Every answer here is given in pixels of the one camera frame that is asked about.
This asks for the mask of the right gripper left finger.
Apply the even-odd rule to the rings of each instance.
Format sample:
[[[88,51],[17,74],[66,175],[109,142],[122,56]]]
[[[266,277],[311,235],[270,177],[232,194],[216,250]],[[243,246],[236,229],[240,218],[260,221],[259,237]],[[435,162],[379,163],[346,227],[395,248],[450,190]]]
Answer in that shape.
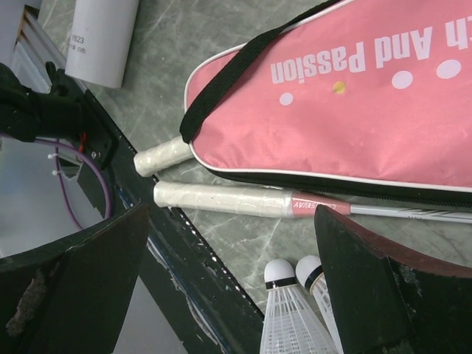
[[[2,353],[112,353],[149,234],[139,204],[1,259]]]

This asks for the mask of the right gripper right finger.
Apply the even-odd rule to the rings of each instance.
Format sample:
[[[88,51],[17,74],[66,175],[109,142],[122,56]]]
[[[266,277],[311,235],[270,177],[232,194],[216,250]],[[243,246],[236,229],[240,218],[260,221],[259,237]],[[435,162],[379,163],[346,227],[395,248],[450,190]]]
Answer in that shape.
[[[326,206],[314,227],[345,353],[470,353],[471,269],[405,247]]]

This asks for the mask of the white shuttlecock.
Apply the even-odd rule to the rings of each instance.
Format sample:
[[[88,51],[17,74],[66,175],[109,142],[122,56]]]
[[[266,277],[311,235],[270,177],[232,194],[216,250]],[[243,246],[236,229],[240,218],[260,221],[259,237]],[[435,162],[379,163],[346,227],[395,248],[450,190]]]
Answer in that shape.
[[[320,257],[307,255],[301,258],[296,264],[295,274],[302,287],[307,289],[315,299],[338,353],[343,353],[344,349],[341,344]]]
[[[261,353],[336,353],[335,344],[301,293],[293,266],[284,259],[267,263],[268,292]]]

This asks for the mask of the white shuttlecock tube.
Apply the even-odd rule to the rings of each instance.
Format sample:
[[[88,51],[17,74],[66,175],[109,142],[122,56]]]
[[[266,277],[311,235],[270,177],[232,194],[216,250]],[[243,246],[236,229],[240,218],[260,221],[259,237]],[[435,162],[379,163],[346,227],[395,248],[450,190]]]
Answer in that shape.
[[[78,80],[122,86],[138,0],[77,0],[65,73]]]

